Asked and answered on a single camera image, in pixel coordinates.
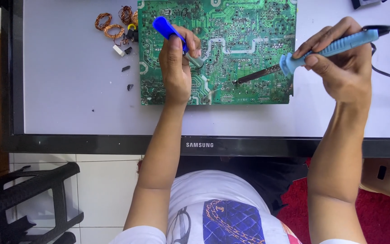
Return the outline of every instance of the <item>forearm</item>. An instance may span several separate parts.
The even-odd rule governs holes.
[[[362,171],[362,141],[368,108],[339,103],[311,160],[308,197],[354,203]]]
[[[165,103],[139,172],[137,187],[169,189],[180,158],[181,123],[185,106]]]

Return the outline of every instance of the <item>person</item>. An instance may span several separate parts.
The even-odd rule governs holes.
[[[197,58],[200,40],[191,31],[175,28],[186,39],[190,55]],[[343,18],[309,38],[293,57],[310,50],[319,52],[361,29],[353,18]],[[124,229],[111,244],[299,244],[293,232],[272,215],[282,207],[278,197],[269,197],[279,191],[277,181],[286,185],[281,174],[272,180],[267,173],[254,182],[251,175],[238,176],[238,171],[244,170],[228,172],[232,167],[223,163],[220,170],[198,170],[176,178],[182,118],[192,83],[181,45],[177,36],[164,40],[159,59],[165,106],[140,167]],[[371,103],[371,46],[365,44],[330,58],[311,54],[305,62],[305,68],[322,77],[325,90],[336,100],[308,172],[311,242],[365,244],[355,201]]]

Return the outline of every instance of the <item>circuit board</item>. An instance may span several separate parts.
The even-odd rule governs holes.
[[[237,79],[279,63],[294,51],[297,0],[138,1],[141,103],[165,103],[159,65],[163,45],[152,26],[157,16],[201,40],[203,67],[191,64],[188,105],[288,104],[293,77],[281,71],[247,83]]]

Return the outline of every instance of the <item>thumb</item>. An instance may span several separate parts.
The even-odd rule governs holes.
[[[319,54],[311,54],[306,57],[305,64],[327,81],[337,81],[346,75],[344,69],[341,69],[331,60]]]
[[[181,59],[183,58],[183,47],[181,39],[170,36],[168,40],[168,72],[170,74],[181,73]]]

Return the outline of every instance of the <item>white t-shirt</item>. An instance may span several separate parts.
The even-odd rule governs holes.
[[[217,170],[174,180],[166,235],[151,226],[121,232],[110,244],[301,244],[270,214],[257,191],[242,178]],[[357,244],[333,239],[322,244]]]

